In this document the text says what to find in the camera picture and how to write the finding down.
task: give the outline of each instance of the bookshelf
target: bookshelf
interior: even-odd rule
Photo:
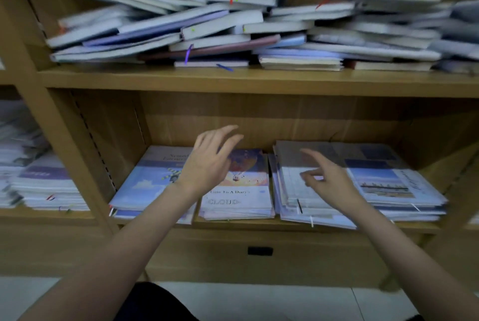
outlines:
[[[240,125],[243,147],[265,151],[277,139],[388,143],[450,202],[438,223],[399,227],[433,256],[454,237],[462,239],[461,249],[477,242],[479,228],[467,225],[479,211],[477,78],[51,63],[35,15],[52,36],[57,18],[93,6],[88,0],[0,0],[0,57],[9,68],[8,76],[0,71],[0,84],[15,85],[90,207],[0,211],[0,239],[20,233],[17,242],[26,245],[0,247],[10,252],[0,273],[63,275],[83,250],[127,226],[108,217],[108,202],[149,145],[191,146],[200,132],[229,123]],[[28,261],[41,253],[39,247],[28,253],[34,241],[55,255],[42,254],[40,268]],[[271,246],[275,256],[252,258],[249,246]],[[447,262],[447,269],[477,264],[479,251],[465,257]],[[284,273],[288,264],[294,269]],[[279,219],[196,216],[191,227],[172,229],[146,272],[158,281],[394,287],[362,234]],[[479,276],[467,283],[479,289]]]

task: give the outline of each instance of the floor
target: floor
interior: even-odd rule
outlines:
[[[14,321],[57,278],[0,277],[0,315]],[[159,283],[202,321],[403,321],[416,309],[403,292],[364,288]]]

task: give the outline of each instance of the purple notebook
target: purple notebook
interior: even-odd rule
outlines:
[[[172,32],[180,32],[181,28],[186,26],[191,26],[199,24],[201,22],[206,22],[213,20],[215,18],[220,18],[227,15],[229,11],[218,11],[213,12],[212,14],[203,15],[199,17],[190,18],[188,20],[172,22],[166,25],[159,25],[153,28],[146,28],[143,30],[127,32],[124,34],[117,34],[112,36],[107,36],[104,38],[93,39],[82,42],[83,46],[99,46],[99,45],[111,45],[123,42],[135,42],[138,40],[144,40],[147,37],[153,37],[157,35],[169,34]]]

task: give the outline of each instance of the light blue notebook cover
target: light blue notebook cover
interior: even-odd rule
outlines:
[[[120,210],[143,210],[180,175],[192,147],[150,146],[110,202]]]

